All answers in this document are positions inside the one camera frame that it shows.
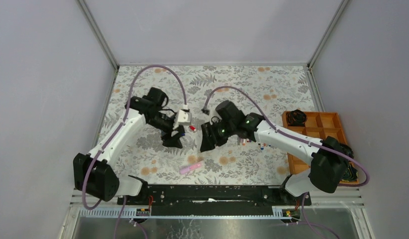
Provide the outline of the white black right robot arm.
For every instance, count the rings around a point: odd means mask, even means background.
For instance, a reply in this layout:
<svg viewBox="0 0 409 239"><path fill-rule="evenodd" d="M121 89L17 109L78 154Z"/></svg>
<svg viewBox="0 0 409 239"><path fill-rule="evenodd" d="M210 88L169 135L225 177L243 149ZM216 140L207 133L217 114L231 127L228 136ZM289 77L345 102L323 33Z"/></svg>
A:
<svg viewBox="0 0 409 239"><path fill-rule="evenodd" d="M299 134L272 123L263 115L246 115L228 100L220 103L215 112L217 121L209 120L201 125L201 152L223 146L231 136L236 135L269 144L299 158L309 169L284 180L279 199L285 205L293 204L306 192L320 190L331 194L336 191L348 167L348 160L337 139Z"/></svg>

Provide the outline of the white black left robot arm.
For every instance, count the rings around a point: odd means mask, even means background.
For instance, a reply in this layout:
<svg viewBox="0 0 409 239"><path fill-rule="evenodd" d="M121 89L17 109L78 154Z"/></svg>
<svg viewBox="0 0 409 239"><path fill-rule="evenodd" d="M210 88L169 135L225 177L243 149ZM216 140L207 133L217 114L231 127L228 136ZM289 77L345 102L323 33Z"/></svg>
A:
<svg viewBox="0 0 409 239"><path fill-rule="evenodd" d="M135 176L117 176L115 165L124 147L147 125L161 132L164 147L183 147L180 138L185 134L184 127L191 123L192 115L188 106L183 105L173 116L167 116L163 110L168 100L162 90L154 87L141 98L131 97L128 109L108 135L89 153L75 156L75 188L106 202L115 196L128 196L137 205L145 203L146 181Z"/></svg>

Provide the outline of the pink highlighter marker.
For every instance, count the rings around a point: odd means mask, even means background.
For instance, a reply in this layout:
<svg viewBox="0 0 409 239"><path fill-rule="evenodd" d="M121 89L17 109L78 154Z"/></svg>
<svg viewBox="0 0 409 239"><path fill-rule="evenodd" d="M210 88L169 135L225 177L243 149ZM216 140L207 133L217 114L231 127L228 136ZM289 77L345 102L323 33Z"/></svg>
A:
<svg viewBox="0 0 409 239"><path fill-rule="evenodd" d="M181 175L185 175L185 174L187 174L187 173L189 173L189 172L191 172L191 171L194 171L194 170L196 170L196 169L198 169L198 168L200 168L200 167L202 167L202 163L201 163L201 162L197 162L197 163L195 163L195 164L191 164L191 165L189 165L189 166L186 166L186 167L181 168L181 169L179 170L179 173L180 173Z"/></svg>

